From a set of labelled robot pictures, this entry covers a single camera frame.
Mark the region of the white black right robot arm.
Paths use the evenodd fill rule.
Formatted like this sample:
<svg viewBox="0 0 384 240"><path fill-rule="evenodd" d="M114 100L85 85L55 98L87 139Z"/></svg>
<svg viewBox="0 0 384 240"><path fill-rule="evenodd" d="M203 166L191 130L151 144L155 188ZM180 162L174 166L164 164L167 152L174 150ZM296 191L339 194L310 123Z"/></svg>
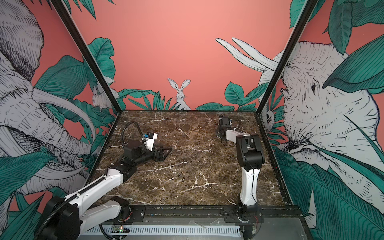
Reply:
<svg viewBox="0 0 384 240"><path fill-rule="evenodd" d="M242 188L240 202L243 206L257 204L257 181L265 156L260 136L249 134L232 126L232 120L220 115L217 136L222 141L236 145L237 160L242 168Z"/></svg>

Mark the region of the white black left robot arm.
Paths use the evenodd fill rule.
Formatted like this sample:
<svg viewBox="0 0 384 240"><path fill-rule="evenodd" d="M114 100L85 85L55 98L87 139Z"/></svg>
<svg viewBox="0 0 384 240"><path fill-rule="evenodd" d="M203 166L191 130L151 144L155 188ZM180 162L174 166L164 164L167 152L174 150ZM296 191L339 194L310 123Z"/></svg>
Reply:
<svg viewBox="0 0 384 240"><path fill-rule="evenodd" d="M129 141L124 153L106 169L104 175L63 198L54 197L46 205L35 230L36 240L75 240L84 232L107 220L124 223L132 218L130 202L113 197L103 205L92 205L112 189L129 180L140 164L163 162L171 147L156 145L153 139Z"/></svg>

